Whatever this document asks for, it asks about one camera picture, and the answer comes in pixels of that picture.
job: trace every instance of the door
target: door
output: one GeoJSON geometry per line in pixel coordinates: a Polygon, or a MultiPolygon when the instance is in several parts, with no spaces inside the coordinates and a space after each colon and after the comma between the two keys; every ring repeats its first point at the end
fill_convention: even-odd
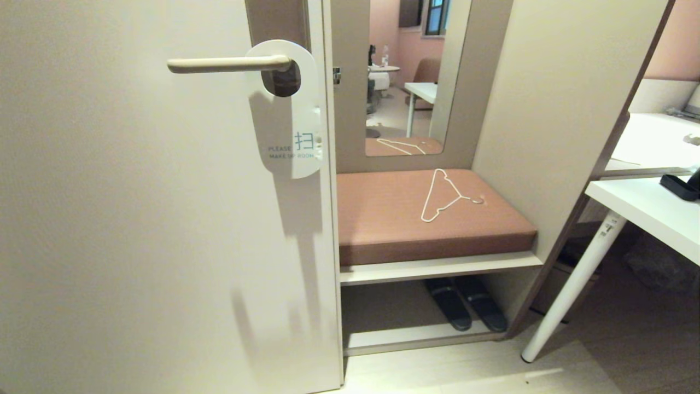
{"type": "Polygon", "coordinates": [[[245,55],[243,0],[0,5],[0,392],[340,385],[321,0],[307,10],[326,159],[285,179],[244,73],[166,67],[245,55]]]}

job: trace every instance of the white table leg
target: white table leg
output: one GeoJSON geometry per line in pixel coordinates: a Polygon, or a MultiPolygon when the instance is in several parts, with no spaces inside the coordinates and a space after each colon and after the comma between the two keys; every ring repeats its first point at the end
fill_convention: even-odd
{"type": "Polygon", "coordinates": [[[408,125],[406,126],[406,137],[411,137],[413,133],[413,113],[416,111],[416,95],[411,93],[408,100],[408,125]]]}
{"type": "Polygon", "coordinates": [[[588,245],[583,256],[581,256],[581,260],[571,273],[571,277],[566,281],[561,292],[549,308],[547,315],[545,315],[544,320],[540,323],[537,332],[535,332],[535,335],[530,339],[530,343],[528,343],[521,354],[523,360],[527,362],[535,360],[537,354],[554,332],[554,329],[557,328],[561,319],[568,312],[571,304],[576,301],[581,290],[588,283],[591,275],[598,267],[598,264],[601,263],[603,257],[605,257],[625,223],[627,223],[627,220],[616,212],[612,210],[608,212],[598,229],[598,233],[593,237],[590,245],[588,245]]]}

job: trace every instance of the black slipper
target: black slipper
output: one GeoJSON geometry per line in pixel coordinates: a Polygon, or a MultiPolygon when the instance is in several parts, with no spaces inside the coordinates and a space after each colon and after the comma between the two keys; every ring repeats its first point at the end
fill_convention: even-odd
{"type": "Polygon", "coordinates": [[[477,276],[458,276],[454,279],[454,284],[489,330],[504,332],[508,329],[508,321],[503,312],[477,276]]]}
{"type": "Polygon", "coordinates": [[[449,324],[457,331],[466,331],[472,327],[472,318],[467,308],[462,304],[459,294],[452,287],[452,282],[447,278],[425,279],[423,281],[428,292],[433,297],[442,314],[449,324]]]}

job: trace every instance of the floor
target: floor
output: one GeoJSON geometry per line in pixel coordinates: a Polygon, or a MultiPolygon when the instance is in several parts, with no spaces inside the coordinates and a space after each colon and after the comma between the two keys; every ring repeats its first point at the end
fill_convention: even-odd
{"type": "Polygon", "coordinates": [[[652,292],[624,251],[613,246],[586,302],[531,364],[520,352],[534,312],[508,341],[350,357],[345,386],[329,393],[700,393],[699,295],[652,292]]]}
{"type": "MultiPolygon", "coordinates": [[[[408,124],[408,94],[391,86],[381,92],[382,99],[377,111],[367,115],[367,127],[379,131],[382,138],[405,137],[408,124]]],[[[427,137],[431,126],[433,111],[418,110],[414,114],[413,136],[427,137]]]]}

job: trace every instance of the wire hanger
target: wire hanger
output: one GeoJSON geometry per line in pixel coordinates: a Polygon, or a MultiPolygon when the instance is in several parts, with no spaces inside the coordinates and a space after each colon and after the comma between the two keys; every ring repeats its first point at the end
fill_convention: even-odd
{"type": "Polygon", "coordinates": [[[425,223],[430,223],[430,222],[432,222],[433,220],[435,220],[435,218],[437,218],[438,216],[440,216],[440,213],[441,213],[442,211],[444,211],[444,210],[446,210],[447,208],[451,207],[452,204],[456,203],[457,201],[459,201],[459,200],[461,200],[461,199],[469,200],[469,201],[471,201],[471,202],[474,203],[474,204],[483,204],[483,203],[484,203],[483,197],[482,197],[482,198],[479,198],[479,199],[477,199],[477,200],[474,200],[474,199],[472,199],[472,198],[469,198],[469,197],[467,197],[467,196],[464,196],[464,195],[459,191],[459,189],[457,189],[457,186],[454,186],[454,183],[452,182],[452,179],[450,179],[450,178],[447,177],[447,172],[445,172],[445,170],[443,170],[442,168],[436,168],[435,171],[433,171],[433,181],[430,183],[430,191],[428,192],[428,196],[426,197],[426,202],[423,204],[423,212],[421,213],[421,220],[424,221],[425,223]],[[438,174],[438,171],[442,172],[442,174],[444,175],[444,178],[443,178],[443,179],[446,180],[446,181],[448,181],[449,184],[452,185],[452,188],[453,188],[454,191],[457,193],[457,198],[455,198],[454,200],[452,200],[452,202],[449,203],[449,204],[447,204],[446,206],[436,209],[436,210],[435,210],[435,216],[431,217],[430,219],[426,219],[426,209],[428,209],[428,201],[430,201],[430,199],[431,199],[431,194],[433,194],[433,186],[435,186],[435,176],[438,174]]]}
{"type": "Polygon", "coordinates": [[[387,139],[385,139],[385,138],[377,138],[377,142],[380,143],[380,144],[386,145],[386,146],[388,146],[388,147],[390,147],[390,148],[394,148],[394,149],[396,149],[397,151],[401,151],[401,152],[403,152],[403,153],[405,153],[405,154],[407,154],[407,155],[409,155],[409,156],[413,156],[413,154],[412,154],[411,152],[409,152],[409,151],[405,151],[405,150],[403,150],[403,149],[401,149],[401,148],[398,148],[398,147],[395,147],[395,146],[393,146],[393,145],[390,145],[389,143],[391,143],[391,144],[406,145],[407,147],[414,147],[414,148],[418,149],[419,151],[421,151],[422,154],[426,154],[426,152],[425,152],[423,149],[421,149],[421,147],[419,147],[418,145],[407,144],[407,143],[405,143],[405,142],[399,142],[399,141],[387,140],[387,139]]]}

